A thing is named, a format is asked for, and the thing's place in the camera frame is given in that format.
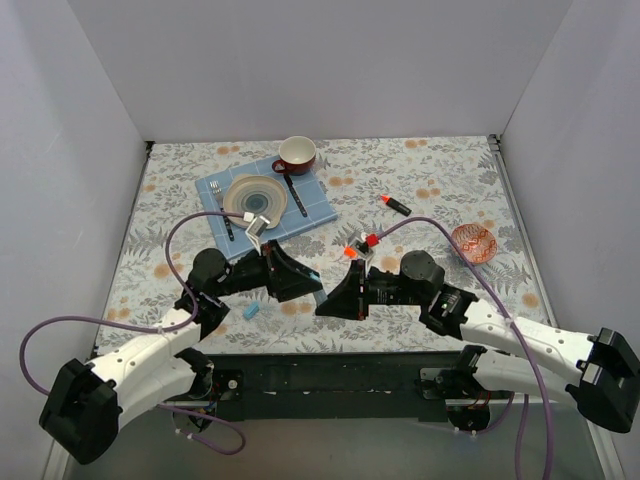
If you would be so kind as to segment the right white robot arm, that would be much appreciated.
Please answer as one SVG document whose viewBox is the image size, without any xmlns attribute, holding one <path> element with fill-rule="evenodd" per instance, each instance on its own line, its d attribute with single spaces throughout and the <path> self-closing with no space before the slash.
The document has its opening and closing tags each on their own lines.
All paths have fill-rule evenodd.
<svg viewBox="0 0 640 480">
<path fill-rule="evenodd" d="M 449 375 L 464 397 L 483 390 L 540 394 L 576 407 L 609 431 L 631 430 L 639 407 L 639 359 L 617 331 L 587 334 L 505 317 L 475 294 L 447 284 L 444 269 L 422 250 L 405 254 L 396 274 L 352 261 L 315 313 L 363 320 L 372 305 L 417 306 L 429 330 L 466 342 Z"/>
</svg>

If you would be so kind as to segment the light blue highlighter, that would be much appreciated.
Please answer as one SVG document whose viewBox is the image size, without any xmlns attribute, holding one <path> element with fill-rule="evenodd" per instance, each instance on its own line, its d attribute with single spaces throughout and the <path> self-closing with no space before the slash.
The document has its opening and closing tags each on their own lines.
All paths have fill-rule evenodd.
<svg viewBox="0 0 640 480">
<path fill-rule="evenodd" d="M 321 282 L 321 278 L 318 274 L 311 274 L 310 278 L 317 283 L 318 289 L 313 292 L 313 296 L 316 302 L 316 305 L 319 306 L 327 300 L 327 294 L 324 290 L 324 286 Z"/>
</svg>

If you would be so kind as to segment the light blue highlighter cap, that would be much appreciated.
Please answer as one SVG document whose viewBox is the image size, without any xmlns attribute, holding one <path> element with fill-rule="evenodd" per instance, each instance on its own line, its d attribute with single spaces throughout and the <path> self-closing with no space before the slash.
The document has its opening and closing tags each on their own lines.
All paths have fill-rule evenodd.
<svg viewBox="0 0 640 480">
<path fill-rule="evenodd" d="M 243 318 L 250 320 L 254 318 L 259 311 L 260 303 L 258 301 L 253 301 L 243 310 Z"/>
</svg>

